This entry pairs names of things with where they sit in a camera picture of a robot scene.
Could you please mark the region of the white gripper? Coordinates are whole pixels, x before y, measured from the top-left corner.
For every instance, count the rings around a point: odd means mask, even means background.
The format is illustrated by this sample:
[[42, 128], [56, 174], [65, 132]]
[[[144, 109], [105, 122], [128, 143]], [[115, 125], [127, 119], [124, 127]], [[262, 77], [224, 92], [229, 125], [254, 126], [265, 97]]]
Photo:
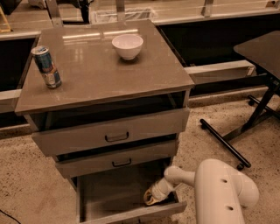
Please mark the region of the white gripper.
[[143, 199], [145, 200], [145, 204], [147, 206], [152, 206], [159, 201], [165, 200], [168, 195], [174, 191], [175, 188], [173, 184], [171, 184], [165, 178], [161, 178], [145, 191]]

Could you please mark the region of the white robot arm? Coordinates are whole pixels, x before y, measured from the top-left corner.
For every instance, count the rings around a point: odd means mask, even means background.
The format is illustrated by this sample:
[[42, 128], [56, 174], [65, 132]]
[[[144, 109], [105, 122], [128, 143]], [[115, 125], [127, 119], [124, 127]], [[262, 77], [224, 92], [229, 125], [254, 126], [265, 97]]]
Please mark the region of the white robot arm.
[[167, 167], [164, 176], [145, 192], [143, 201], [148, 206], [161, 202], [182, 184], [194, 188], [197, 224], [245, 224], [242, 209], [259, 200], [258, 187], [250, 177], [209, 158], [196, 171]]

